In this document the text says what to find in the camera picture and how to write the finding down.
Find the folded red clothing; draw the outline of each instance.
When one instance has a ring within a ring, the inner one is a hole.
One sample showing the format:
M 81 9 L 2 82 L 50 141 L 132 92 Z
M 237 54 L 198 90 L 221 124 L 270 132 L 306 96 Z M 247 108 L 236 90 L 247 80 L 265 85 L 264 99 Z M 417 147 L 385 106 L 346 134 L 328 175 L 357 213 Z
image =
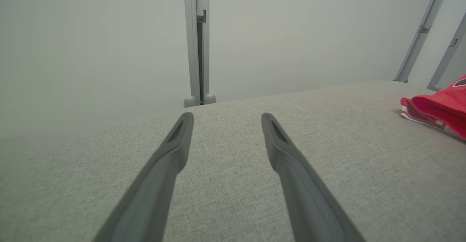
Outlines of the folded red clothing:
M 466 139 L 466 76 L 432 96 L 401 98 L 401 115 Z

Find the gray carpet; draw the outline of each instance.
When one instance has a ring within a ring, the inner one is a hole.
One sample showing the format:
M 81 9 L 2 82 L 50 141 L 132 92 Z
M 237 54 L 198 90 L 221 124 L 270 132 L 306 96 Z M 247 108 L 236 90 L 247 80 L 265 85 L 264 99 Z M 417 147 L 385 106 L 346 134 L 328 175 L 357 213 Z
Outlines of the gray carpet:
M 369 82 L 189 108 L 165 240 L 293 240 L 269 112 L 368 241 L 466 241 L 466 144 L 399 115 L 401 97 L 426 93 Z M 184 111 L 0 140 L 0 241 L 91 240 Z

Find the folded garment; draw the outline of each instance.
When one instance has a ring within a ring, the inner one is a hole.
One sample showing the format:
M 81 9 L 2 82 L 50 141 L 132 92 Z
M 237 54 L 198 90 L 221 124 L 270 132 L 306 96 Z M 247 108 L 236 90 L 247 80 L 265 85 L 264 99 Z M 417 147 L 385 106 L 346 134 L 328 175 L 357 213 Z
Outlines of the folded garment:
M 401 115 L 466 140 L 466 76 L 432 96 L 401 98 Z

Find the white panel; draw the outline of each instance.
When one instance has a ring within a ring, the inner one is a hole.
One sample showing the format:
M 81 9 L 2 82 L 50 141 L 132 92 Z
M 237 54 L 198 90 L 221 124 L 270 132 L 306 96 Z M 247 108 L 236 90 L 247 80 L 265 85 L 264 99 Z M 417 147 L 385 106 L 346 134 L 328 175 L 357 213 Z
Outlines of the white panel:
M 218 101 L 392 80 L 429 0 L 211 0 Z
M 466 76 L 466 35 L 463 35 L 461 42 L 456 44 L 456 50 L 445 69 L 442 77 L 438 81 L 441 89 L 447 88 L 454 81 L 462 76 Z
M 428 86 L 465 12 L 466 0 L 443 0 L 435 23 L 409 75 L 410 84 Z
M 183 107 L 183 0 L 0 0 L 0 136 Z

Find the printed graphic on red fabric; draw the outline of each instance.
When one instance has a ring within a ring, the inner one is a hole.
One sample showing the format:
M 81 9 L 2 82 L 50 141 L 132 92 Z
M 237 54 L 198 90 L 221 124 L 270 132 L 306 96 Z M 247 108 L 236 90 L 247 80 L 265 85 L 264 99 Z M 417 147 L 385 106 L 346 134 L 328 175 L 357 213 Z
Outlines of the printed graphic on red fabric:
M 402 116 L 466 139 L 466 76 L 432 96 L 402 98 Z

